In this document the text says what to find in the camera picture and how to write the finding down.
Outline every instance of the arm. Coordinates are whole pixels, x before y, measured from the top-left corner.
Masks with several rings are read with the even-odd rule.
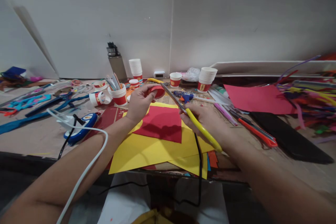
[[[223,150],[238,165],[254,194],[278,223],[336,223],[336,208],[293,174],[282,169],[229,127],[216,120],[213,111],[187,104],[199,122],[219,142]],[[201,137],[190,119],[182,120]]]
[[[109,135],[107,145],[79,186],[73,202],[91,187],[126,135],[145,116],[156,91],[144,96],[153,86],[156,85],[146,85],[134,91],[127,115],[105,129]],[[1,223],[56,223],[77,180],[102,148],[104,140],[104,134],[94,135],[58,160],[22,193],[4,214]]]

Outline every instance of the white partition board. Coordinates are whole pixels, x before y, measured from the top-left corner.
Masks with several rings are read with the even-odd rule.
[[[144,77],[169,71],[173,0],[9,0],[45,45],[61,78],[110,74],[107,42],[140,58]]]
[[[34,76],[58,79],[58,75],[6,0],[0,0],[0,71],[27,69]]]
[[[335,0],[174,0],[170,71],[336,49]]]

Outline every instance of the red paper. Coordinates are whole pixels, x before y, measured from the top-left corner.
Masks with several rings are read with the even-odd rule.
[[[177,108],[149,107],[140,129],[134,134],[182,143],[182,123]]]
[[[217,159],[215,151],[213,150],[213,151],[208,152],[208,156],[209,156],[210,166],[213,168],[218,168],[218,165],[217,165],[218,159]]]
[[[235,107],[250,112],[297,114],[296,108],[274,85],[264,87],[238,87],[224,85]]]

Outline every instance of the scissors blade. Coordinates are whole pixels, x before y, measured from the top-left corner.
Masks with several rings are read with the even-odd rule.
[[[176,105],[182,110],[182,112],[187,115],[187,111],[185,110],[183,105],[180,103],[180,101],[172,94],[172,92],[163,83],[160,83],[160,84],[163,87],[163,89],[166,91],[166,93],[173,99]]]

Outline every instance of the hand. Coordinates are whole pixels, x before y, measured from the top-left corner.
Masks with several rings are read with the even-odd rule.
[[[219,120],[218,115],[212,109],[191,103],[185,104],[184,107],[189,108],[192,111],[202,126],[216,139],[223,149],[225,149],[228,144],[234,143],[236,136],[226,125],[226,123],[223,123],[221,120]],[[198,136],[202,137],[204,141],[209,143],[205,136],[192,123],[190,118],[187,115],[182,114],[182,111],[180,111],[180,113],[180,117],[183,122]]]
[[[136,124],[138,124],[146,115],[149,105],[152,102],[155,102],[154,97],[157,93],[156,90],[147,96],[148,90],[154,86],[158,86],[158,84],[144,85],[133,91],[131,94],[126,117],[131,119]]]

